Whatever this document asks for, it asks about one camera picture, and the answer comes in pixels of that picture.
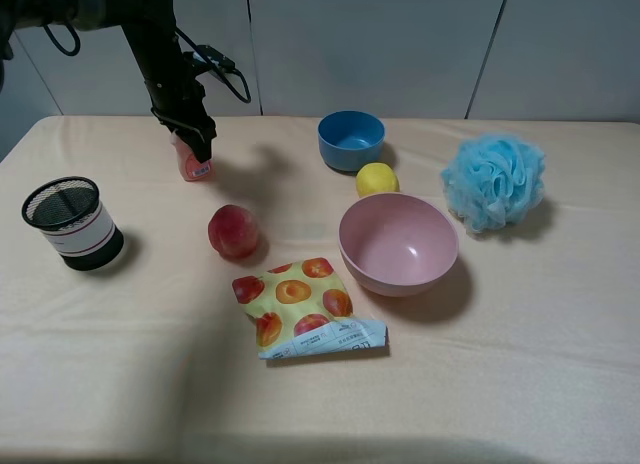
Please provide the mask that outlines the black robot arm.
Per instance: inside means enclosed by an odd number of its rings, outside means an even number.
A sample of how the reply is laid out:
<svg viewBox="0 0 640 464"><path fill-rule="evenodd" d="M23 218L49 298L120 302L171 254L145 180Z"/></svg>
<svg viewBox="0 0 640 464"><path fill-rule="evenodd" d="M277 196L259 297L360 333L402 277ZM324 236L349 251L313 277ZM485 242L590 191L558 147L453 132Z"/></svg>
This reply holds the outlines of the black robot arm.
<svg viewBox="0 0 640 464"><path fill-rule="evenodd" d="M13 58L10 36L42 28L68 57L79 54L79 32L119 27L134 55L159 122L203 163L211 158L216 125L205 90L178 43L173 0L1 0L1 61Z"/></svg>

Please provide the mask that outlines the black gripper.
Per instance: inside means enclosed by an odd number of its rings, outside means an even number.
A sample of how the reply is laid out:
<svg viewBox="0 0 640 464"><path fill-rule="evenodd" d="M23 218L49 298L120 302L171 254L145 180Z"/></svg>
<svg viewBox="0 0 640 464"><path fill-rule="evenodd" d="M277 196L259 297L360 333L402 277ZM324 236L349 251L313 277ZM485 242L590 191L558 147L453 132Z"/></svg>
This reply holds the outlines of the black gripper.
<svg viewBox="0 0 640 464"><path fill-rule="evenodd" d="M190 148L198 162L211 159L216 124L202 104L203 88L196 83L191 67L183 60L151 62L144 70L151 98L151 112Z"/></svg>

